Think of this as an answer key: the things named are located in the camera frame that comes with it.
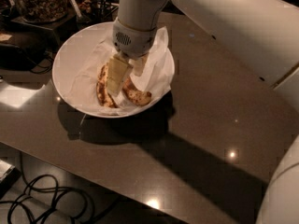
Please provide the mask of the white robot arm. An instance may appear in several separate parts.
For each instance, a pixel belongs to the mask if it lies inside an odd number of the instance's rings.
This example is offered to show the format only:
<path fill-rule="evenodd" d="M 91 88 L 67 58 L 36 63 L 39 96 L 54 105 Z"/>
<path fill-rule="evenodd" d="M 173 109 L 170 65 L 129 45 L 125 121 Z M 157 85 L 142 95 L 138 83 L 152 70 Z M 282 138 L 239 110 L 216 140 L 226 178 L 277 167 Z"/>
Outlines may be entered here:
<path fill-rule="evenodd" d="M 199 45 L 182 44 L 188 60 L 179 97 L 183 130 L 211 132 L 223 144 L 228 127 L 222 118 L 242 118 L 255 133 L 275 135 L 279 121 L 298 119 L 299 11 L 281 0 L 120 0 L 116 28 L 129 35 L 117 49 L 140 57 L 150 47 L 149 34 L 165 3 L 172 2 L 263 80 L 256 85 L 221 60 L 211 75 L 211 57 Z M 261 95 L 263 87 L 271 97 Z M 143 143 L 154 158 L 197 189 L 236 224 L 256 224 L 267 188 L 259 178 L 211 153 L 166 134 Z"/>

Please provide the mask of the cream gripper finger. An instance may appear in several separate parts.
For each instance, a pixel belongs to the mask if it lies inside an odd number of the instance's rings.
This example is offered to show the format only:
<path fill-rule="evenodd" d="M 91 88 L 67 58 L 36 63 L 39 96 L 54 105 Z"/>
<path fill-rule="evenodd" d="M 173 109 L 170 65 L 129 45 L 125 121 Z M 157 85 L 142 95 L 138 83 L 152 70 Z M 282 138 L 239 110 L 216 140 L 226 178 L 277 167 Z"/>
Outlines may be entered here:
<path fill-rule="evenodd" d="M 133 66 L 129 64 L 129 58 L 121 53 L 113 55 L 108 62 L 107 70 L 107 91 L 113 96 L 117 96 L 126 78 L 129 77 Z"/>
<path fill-rule="evenodd" d="M 143 55 L 137 59 L 130 59 L 129 64 L 133 67 L 133 74 L 135 76 L 141 77 L 145 68 L 149 55 Z"/>

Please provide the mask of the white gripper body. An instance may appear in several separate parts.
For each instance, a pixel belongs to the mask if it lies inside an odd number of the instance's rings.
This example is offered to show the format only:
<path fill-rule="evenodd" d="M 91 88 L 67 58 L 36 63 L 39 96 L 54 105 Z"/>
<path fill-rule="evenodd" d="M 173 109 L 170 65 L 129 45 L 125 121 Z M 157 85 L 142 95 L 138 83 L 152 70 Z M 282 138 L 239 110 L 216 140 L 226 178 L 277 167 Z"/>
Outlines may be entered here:
<path fill-rule="evenodd" d="M 112 42 L 117 52 L 122 52 L 131 59 L 146 55 L 153 43 L 157 29 L 138 31 L 121 24 L 119 19 L 113 23 Z"/>

